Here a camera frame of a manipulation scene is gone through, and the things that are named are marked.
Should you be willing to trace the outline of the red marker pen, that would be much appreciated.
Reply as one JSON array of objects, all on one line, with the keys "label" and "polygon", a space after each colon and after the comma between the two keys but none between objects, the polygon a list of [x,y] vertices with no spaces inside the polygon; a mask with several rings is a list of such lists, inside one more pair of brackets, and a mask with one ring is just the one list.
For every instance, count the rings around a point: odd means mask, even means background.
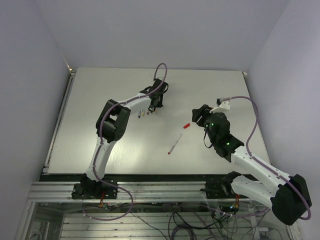
[{"label": "red marker pen", "polygon": [[177,138],[177,140],[174,142],[174,144],[171,146],[170,150],[167,152],[168,155],[170,155],[172,153],[172,151],[174,150],[174,148],[176,147],[176,145],[178,144],[179,140],[181,139],[182,134],[179,135],[179,137]]}]

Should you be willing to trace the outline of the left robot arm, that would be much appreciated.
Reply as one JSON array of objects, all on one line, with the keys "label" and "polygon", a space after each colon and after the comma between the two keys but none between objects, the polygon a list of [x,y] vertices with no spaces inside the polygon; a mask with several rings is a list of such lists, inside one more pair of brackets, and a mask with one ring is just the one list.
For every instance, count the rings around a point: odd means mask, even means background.
[{"label": "left robot arm", "polygon": [[112,149],[123,137],[130,116],[143,110],[153,112],[163,107],[163,95],[168,89],[168,83],[155,78],[152,86],[146,87],[130,99],[120,102],[113,99],[107,101],[95,125],[97,143],[94,155],[88,169],[80,179],[80,184],[89,198],[96,199],[101,195],[100,180],[105,176]]}]

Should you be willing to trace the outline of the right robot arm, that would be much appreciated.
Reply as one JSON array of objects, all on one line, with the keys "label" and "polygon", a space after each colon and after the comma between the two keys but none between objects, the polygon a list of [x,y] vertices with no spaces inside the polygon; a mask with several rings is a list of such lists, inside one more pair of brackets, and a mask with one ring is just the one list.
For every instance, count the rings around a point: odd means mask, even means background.
[{"label": "right robot arm", "polygon": [[311,217],[312,201],[306,180],[296,174],[289,175],[249,151],[249,148],[230,132],[230,122],[221,105],[206,104],[192,110],[192,122],[204,129],[218,156],[249,172],[255,179],[232,171],[221,181],[220,192],[226,198],[242,195],[270,209],[285,225],[298,219]]}]

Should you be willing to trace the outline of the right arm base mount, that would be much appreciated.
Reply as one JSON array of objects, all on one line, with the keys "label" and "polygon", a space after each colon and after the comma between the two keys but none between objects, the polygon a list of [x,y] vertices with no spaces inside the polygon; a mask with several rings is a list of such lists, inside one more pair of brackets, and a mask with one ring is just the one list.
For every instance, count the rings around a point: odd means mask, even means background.
[{"label": "right arm base mount", "polygon": [[206,182],[205,187],[201,188],[200,191],[206,194],[207,199],[212,199],[214,196],[224,194],[227,197],[235,197],[237,194],[231,187],[231,183],[234,182],[235,178],[242,176],[241,173],[232,171],[225,175],[218,182]]}]

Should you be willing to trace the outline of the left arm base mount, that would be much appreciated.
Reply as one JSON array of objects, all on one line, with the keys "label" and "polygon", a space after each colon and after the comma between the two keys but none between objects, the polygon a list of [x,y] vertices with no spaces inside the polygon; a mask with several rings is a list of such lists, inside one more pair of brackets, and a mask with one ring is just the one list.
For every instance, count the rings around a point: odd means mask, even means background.
[{"label": "left arm base mount", "polygon": [[80,178],[80,183],[76,183],[73,186],[71,198],[73,200],[90,200],[90,199],[111,199],[114,200],[117,197],[118,189],[117,182],[113,182],[107,179],[109,184],[115,185],[109,186],[100,181],[91,180],[84,173]]}]

